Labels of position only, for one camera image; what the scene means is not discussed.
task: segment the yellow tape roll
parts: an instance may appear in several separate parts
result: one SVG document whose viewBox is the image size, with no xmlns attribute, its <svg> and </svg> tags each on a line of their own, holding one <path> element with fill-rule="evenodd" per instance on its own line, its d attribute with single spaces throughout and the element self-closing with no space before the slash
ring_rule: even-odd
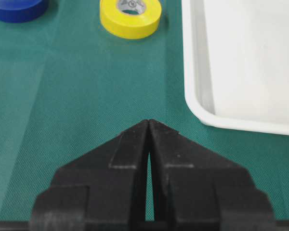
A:
<svg viewBox="0 0 289 231">
<path fill-rule="evenodd" d="M 159 0 L 101 0 L 100 19 L 111 34 L 142 39 L 157 29 L 162 13 Z"/>
</svg>

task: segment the green fabric surface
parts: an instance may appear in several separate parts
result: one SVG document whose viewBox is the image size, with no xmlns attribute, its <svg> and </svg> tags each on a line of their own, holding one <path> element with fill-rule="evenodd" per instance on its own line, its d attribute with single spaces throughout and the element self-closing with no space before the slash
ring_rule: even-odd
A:
<svg viewBox="0 0 289 231">
<path fill-rule="evenodd" d="M 181 1 L 163 10 L 137 41 L 104 30 L 98 0 L 52 0 L 33 22 L 0 22 L 0 220 L 29 219 L 58 167 L 146 118 L 245 166 L 289 218 L 289 137 L 200 123 L 184 100 Z"/>
</svg>

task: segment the black plastic part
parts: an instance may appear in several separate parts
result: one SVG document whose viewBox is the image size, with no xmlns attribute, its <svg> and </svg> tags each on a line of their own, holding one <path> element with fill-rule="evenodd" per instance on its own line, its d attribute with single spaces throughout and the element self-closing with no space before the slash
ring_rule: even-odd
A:
<svg viewBox="0 0 289 231">
<path fill-rule="evenodd" d="M 145 222 L 148 154 L 155 221 Z M 31 231 L 276 231 L 248 171 L 155 120 L 57 170 Z"/>
<path fill-rule="evenodd" d="M 278 231 L 289 231 L 289 220 L 276 221 Z M 0 231 L 29 231 L 28 222 L 0 221 Z M 167 223 L 163 221 L 147 221 L 137 225 L 134 231 L 168 231 Z"/>
</svg>

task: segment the white tray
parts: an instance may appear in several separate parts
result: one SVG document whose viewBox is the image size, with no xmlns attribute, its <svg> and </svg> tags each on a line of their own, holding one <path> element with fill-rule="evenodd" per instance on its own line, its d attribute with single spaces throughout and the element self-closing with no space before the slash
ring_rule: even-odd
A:
<svg viewBox="0 0 289 231">
<path fill-rule="evenodd" d="M 207 125 L 289 135 L 289 0 L 182 0 L 185 99 Z"/>
</svg>

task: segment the green mat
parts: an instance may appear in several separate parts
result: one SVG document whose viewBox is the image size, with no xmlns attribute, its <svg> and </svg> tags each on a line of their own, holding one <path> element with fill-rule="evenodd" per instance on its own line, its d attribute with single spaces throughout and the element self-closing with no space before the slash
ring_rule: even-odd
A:
<svg viewBox="0 0 289 231">
<path fill-rule="evenodd" d="M 34 22 L 0 22 L 0 220 L 29 219 L 58 167 L 146 118 L 248 168 L 289 218 L 289 137 L 200 123 L 184 100 L 181 1 L 163 10 L 138 41 L 103 29 L 98 0 L 52 0 Z"/>
</svg>

